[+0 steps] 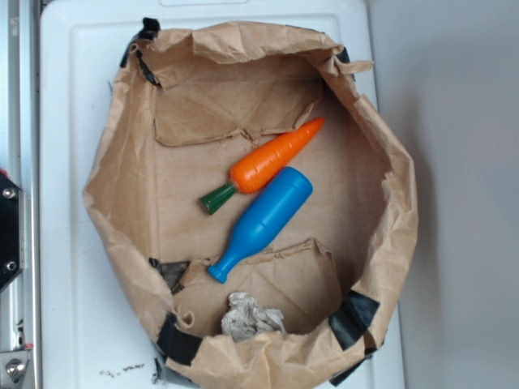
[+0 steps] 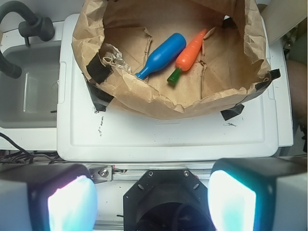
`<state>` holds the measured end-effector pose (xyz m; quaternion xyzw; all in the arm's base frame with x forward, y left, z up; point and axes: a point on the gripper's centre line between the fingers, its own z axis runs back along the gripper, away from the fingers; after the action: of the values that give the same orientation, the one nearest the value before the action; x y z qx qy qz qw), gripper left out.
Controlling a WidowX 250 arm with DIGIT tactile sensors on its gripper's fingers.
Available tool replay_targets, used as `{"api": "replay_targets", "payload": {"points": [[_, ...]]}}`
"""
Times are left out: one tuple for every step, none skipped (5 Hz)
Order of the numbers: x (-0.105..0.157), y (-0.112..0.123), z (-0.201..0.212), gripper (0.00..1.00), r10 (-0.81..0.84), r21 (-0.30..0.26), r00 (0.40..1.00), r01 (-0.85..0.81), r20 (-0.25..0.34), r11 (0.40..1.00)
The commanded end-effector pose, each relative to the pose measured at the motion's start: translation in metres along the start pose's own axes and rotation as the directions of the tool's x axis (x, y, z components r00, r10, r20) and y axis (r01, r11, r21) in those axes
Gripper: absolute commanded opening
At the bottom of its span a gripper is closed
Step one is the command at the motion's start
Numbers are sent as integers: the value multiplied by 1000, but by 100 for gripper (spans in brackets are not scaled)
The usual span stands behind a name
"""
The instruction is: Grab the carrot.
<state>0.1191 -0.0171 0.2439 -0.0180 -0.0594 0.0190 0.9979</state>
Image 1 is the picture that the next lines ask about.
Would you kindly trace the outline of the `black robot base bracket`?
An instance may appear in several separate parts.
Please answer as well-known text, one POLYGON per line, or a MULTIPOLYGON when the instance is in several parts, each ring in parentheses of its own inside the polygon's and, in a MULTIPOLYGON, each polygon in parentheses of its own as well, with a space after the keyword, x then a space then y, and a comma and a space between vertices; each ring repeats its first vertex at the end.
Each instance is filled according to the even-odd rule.
POLYGON ((1 293, 24 268, 23 191, 1 169, 1 293))

